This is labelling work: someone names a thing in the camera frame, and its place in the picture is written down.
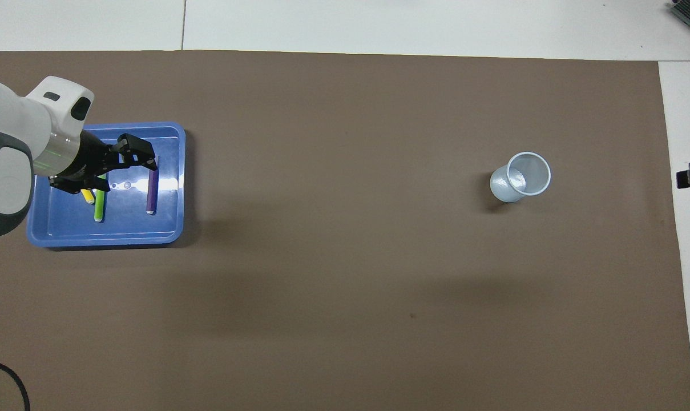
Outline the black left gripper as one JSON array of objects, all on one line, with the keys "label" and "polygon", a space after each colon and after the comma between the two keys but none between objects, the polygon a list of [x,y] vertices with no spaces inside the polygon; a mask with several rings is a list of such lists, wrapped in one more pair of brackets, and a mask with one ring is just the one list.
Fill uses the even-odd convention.
[{"label": "black left gripper", "polygon": [[59,175],[48,177],[50,187],[79,194],[83,190],[109,192],[106,173],[113,169],[142,166],[157,171],[154,147],[149,141],[122,134],[115,145],[105,144],[96,135],[83,130],[79,136],[79,150],[70,166]]}]

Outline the purple pen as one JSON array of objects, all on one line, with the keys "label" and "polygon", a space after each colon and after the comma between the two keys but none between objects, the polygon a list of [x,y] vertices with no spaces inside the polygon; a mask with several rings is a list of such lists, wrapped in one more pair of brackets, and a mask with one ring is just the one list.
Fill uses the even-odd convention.
[{"label": "purple pen", "polygon": [[155,215],[159,198],[159,156],[155,157],[155,169],[147,175],[146,213]]}]

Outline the blue plastic tray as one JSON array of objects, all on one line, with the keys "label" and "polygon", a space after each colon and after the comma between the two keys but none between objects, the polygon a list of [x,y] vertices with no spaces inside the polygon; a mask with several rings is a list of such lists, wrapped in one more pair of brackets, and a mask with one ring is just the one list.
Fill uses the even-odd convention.
[{"label": "blue plastic tray", "polygon": [[110,172],[104,219],[94,219],[94,206],[82,195],[50,187],[46,177],[34,179],[34,197],[27,214],[26,235],[37,247],[86,249],[170,244],[184,228],[186,135],[175,122],[89,124],[86,130],[102,142],[115,143],[123,133],[149,141],[159,162],[154,214],[147,213],[149,171],[131,167]]}]

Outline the clear plastic cup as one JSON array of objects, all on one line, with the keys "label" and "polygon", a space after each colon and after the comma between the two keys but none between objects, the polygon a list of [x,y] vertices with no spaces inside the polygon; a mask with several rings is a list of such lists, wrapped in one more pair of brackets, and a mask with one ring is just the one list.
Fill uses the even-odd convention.
[{"label": "clear plastic cup", "polygon": [[491,174],[489,189],[502,203],[515,203],[543,194],[551,180],[551,167],[543,156],[519,152]]}]

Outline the brown table mat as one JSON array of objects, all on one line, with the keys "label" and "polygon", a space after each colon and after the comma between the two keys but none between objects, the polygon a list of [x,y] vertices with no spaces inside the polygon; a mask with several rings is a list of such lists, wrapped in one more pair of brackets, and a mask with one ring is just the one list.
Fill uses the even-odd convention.
[{"label": "brown table mat", "polygon": [[[690,411],[657,63],[0,53],[187,134],[160,249],[0,237],[32,411]],[[502,203],[519,152],[548,189]]]}]

